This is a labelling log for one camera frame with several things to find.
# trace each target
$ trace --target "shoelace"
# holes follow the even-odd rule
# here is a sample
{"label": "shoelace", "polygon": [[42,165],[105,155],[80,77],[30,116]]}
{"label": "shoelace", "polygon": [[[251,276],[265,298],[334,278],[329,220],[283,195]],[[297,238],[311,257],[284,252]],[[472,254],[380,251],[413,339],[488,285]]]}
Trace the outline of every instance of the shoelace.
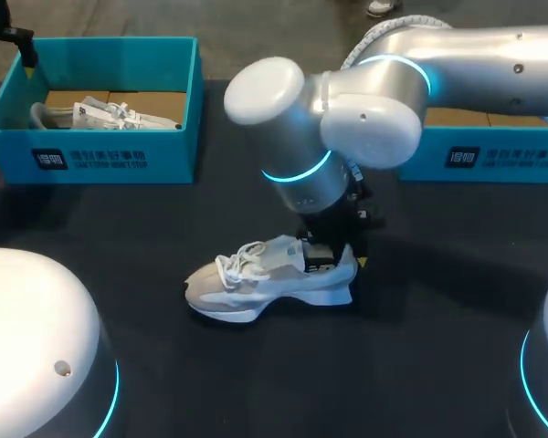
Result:
{"label": "shoelace", "polygon": [[130,116],[128,104],[126,102],[123,102],[121,105],[118,105],[117,103],[108,103],[108,110],[115,121],[112,123],[104,123],[103,127],[106,129],[115,129],[117,127],[119,130],[124,130],[126,128],[131,129],[134,126],[142,125],[140,120]]}
{"label": "shoelace", "polygon": [[234,289],[243,281],[268,280],[266,269],[259,264],[259,255],[266,249],[264,242],[243,245],[230,257],[216,257],[217,272],[226,289]]}

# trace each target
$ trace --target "shoe heel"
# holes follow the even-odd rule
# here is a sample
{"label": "shoe heel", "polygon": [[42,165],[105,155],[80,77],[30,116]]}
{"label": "shoe heel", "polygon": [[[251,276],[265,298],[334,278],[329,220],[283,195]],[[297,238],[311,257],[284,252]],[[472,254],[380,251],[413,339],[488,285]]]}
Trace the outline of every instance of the shoe heel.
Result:
{"label": "shoe heel", "polygon": [[342,306],[353,301],[349,286],[327,290],[308,290],[297,292],[293,296],[311,306]]}

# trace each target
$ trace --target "shoe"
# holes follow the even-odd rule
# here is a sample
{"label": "shoe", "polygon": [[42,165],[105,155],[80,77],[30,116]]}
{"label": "shoe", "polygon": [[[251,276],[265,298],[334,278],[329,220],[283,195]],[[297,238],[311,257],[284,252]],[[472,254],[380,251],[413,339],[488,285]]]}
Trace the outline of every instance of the shoe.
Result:
{"label": "shoe", "polygon": [[280,297],[293,297],[313,306],[338,306],[352,302],[350,283],[357,274],[357,260],[350,246],[337,266],[321,260],[321,249],[281,235],[267,242],[243,245],[230,257],[218,255],[186,280],[185,298],[197,312],[226,322],[256,319],[268,304]]}
{"label": "shoe", "polygon": [[36,130],[180,130],[173,120],[127,109],[126,103],[100,102],[86,97],[73,108],[49,108],[35,103],[30,108],[30,126]]}
{"label": "shoe", "polygon": [[374,0],[367,6],[367,15],[381,18],[402,5],[402,0]]}

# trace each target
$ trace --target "small screw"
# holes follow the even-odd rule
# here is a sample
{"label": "small screw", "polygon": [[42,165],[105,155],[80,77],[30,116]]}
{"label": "small screw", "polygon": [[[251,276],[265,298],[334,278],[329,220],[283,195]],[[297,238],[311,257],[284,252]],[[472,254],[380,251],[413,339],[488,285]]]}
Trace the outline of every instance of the small screw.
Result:
{"label": "small screw", "polygon": [[69,377],[71,375],[71,367],[64,360],[58,360],[55,363],[55,372],[61,377]]}

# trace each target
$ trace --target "shoe sole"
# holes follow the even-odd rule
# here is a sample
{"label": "shoe sole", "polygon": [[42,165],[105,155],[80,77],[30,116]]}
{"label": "shoe sole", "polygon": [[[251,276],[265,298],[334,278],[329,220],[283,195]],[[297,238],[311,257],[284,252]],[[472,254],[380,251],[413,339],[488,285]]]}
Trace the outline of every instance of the shoe sole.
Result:
{"label": "shoe sole", "polygon": [[383,18],[385,16],[387,16],[389,13],[391,12],[394,12],[396,9],[398,9],[400,6],[402,5],[402,2],[398,2],[394,5],[394,7],[392,9],[390,9],[389,11],[386,11],[384,12],[383,14],[374,14],[373,12],[369,12],[367,11],[367,15],[368,16],[371,16],[373,18]]}
{"label": "shoe sole", "polygon": [[[346,304],[350,304],[353,301],[351,291],[349,290],[349,284],[344,287],[339,287],[331,290],[306,290],[292,292],[291,294],[285,295],[283,297],[296,298],[306,304],[310,304],[311,306],[343,306]],[[195,312],[199,312],[200,314],[212,319],[218,319],[224,322],[244,324],[252,322],[254,319],[259,317],[259,314],[262,313],[270,303],[276,301],[278,298],[279,297],[273,298],[270,301],[261,304],[258,308],[240,310],[238,312],[211,312],[196,308],[191,304],[189,304],[189,306]]]}

